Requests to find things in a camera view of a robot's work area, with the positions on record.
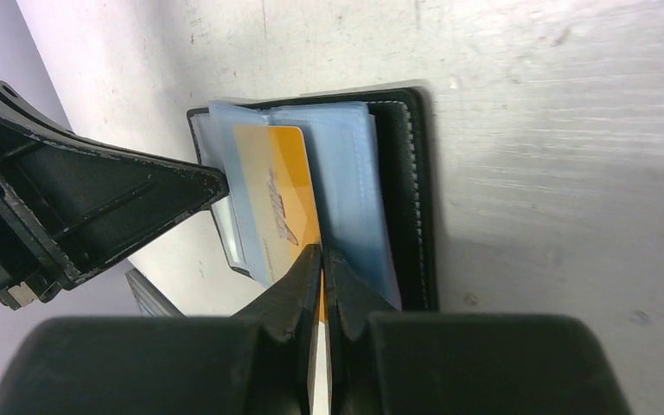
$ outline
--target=table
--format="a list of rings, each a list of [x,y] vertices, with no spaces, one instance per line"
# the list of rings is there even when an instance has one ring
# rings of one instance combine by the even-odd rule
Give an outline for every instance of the table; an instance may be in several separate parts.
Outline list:
[[[443,309],[578,317],[664,413],[664,2],[19,3],[75,131],[180,160],[210,99],[425,87]],[[261,291],[209,214],[131,262],[190,315]]]

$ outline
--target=black leather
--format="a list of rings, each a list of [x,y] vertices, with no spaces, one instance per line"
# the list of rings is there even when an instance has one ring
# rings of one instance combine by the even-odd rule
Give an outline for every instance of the black leather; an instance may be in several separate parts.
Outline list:
[[[431,176],[425,107],[420,93],[413,88],[399,88],[243,106],[268,109],[343,101],[365,102],[375,116],[380,186],[403,309],[438,310]],[[207,108],[190,110],[188,120],[202,112],[207,112]],[[194,132],[192,138],[196,148]]]

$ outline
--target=gray wall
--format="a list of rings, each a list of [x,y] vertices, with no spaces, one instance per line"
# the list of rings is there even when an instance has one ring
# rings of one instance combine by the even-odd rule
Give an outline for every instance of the gray wall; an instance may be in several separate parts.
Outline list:
[[[57,94],[42,64],[15,0],[0,0],[0,79],[9,82],[35,108],[68,125]],[[23,338],[38,323],[66,315],[137,315],[138,307],[117,265],[47,304],[33,303],[14,312],[0,304],[0,377]]]

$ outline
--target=white stitching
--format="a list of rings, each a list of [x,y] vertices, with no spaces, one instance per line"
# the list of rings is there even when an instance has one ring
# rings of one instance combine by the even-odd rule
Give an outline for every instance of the white stitching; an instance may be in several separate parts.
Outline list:
[[[413,125],[411,124],[411,112],[401,101],[366,101],[368,104],[398,104],[405,113],[406,134],[408,135],[408,149],[411,152],[411,164],[413,167],[413,201],[416,206],[416,232],[418,233],[418,266],[421,271],[421,293],[424,296],[424,307],[429,309],[429,298],[426,295],[425,269],[424,269],[424,239],[421,236],[421,211],[418,200],[418,174],[416,173],[416,149],[413,146]]]

